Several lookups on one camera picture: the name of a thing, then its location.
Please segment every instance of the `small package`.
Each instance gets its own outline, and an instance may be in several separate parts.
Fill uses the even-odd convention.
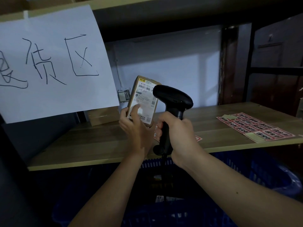
[[[118,106],[89,110],[87,114],[92,126],[118,121],[120,118]]]
[[[130,113],[136,104],[140,104],[138,115],[146,126],[151,126],[154,112],[156,111],[158,99],[152,91],[160,83],[143,76],[137,76],[128,102],[127,118],[131,119]]]

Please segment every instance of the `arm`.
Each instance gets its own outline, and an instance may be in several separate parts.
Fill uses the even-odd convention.
[[[205,152],[194,137],[189,120],[168,112],[159,117],[169,125],[172,159],[187,171],[238,226],[301,226],[303,204],[245,178]]]
[[[127,133],[129,154],[103,186],[89,199],[74,217],[69,227],[77,226],[120,226],[124,211],[136,179],[138,170],[147,155],[154,134],[155,125],[146,128],[137,111],[140,105],[134,106],[131,122],[127,117],[127,108],[122,109],[120,126]]]

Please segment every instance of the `handwritten sign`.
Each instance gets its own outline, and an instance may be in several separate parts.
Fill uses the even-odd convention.
[[[89,6],[0,23],[0,113],[6,123],[117,105]]]

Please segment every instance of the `hand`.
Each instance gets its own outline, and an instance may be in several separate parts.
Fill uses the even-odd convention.
[[[132,108],[131,117],[133,122],[127,118],[128,108],[123,108],[119,124],[128,136],[131,152],[142,154],[145,158],[152,146],[156,124],[152,121],[152,127],[145,126],[138,115],[139,107],[140,104],[137,104]]]
[[[186,161],[195,157],[202,149],[195,138],[191,121],[180,120],[168,111],[161,114],[158,119],[155,138],[160,141],[163,122],[166,122],[169,126],[169,138],[173,148],[172,160],[177,166],[183,168]]]

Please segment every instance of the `blue basket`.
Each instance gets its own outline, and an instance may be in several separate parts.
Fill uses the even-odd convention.
[[[252,181],[286,196],[294,197],[302,190],[302,184],[297,176],[286,167],[279,165],[261,149],[217,152],[212,155]],[[171,158],[168,158],[166,164],[173,165],[174,163]],[[160,165],[161,159],[145,160],[141,165],[141,171]],[[108,175],[115,170],[106,165],[104,165],[104,169],[107,170]],[[77,185],[70,185],[54,207],[52,218],[62,227],[69,224],[78,210],[85,204],[85,201],[93,194],[91,191],[87,192],[86,181],[87,177],[77,179]],[[122,226],[233,227],[236,225],[211,198],[206,196],[205,198],[184,199],[166,204],[155,203],[127,210]]]

